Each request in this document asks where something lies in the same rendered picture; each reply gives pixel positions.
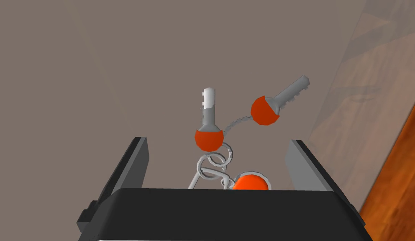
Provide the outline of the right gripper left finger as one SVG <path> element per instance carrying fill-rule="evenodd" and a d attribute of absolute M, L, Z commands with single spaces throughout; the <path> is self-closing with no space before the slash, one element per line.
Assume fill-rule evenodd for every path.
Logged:
<path fill-rule="evenodd" d="M 135 137 L 103 188 L 97 203 L 102 203 L 122 188 L 141 188 L 149 163 L 146 137 Z"/>

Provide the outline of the orange-headed silver key bunch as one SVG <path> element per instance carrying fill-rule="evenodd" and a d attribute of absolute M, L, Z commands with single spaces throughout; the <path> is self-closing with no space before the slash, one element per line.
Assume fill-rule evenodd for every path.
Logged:
<path fill-rule="evenodd" d="M 202 125 L 195 132 L 195 143 L 205 154 L 197 161 L 196 173 L 188 188 L 194 189 L 198 180 L 203 178 L 220 179 L 225 190 L 271 190 L 271 183 L 259 172 L 244 172 L 234 179 L 226 173 L 233 151 L 224 138 L 231 128 L 244 121 L 253 120 L 261 126 L 274 124 L 279 119 L 280 110 L 309 85 L 309 78 L 302 75 L 276 97 L 257 98 L 251 105 L 251 114 L 233 121 L 225 130 L 215 124 L 215 89 L 205 88 L 202 92 Z"/>

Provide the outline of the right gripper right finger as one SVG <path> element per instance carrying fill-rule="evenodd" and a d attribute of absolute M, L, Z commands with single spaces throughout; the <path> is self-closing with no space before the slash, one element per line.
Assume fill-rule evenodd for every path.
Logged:
<path fill-rule="evenodd" d="M 297 140 L 290 140 L 285 163 L 295 190 L 332 191 Z"/>

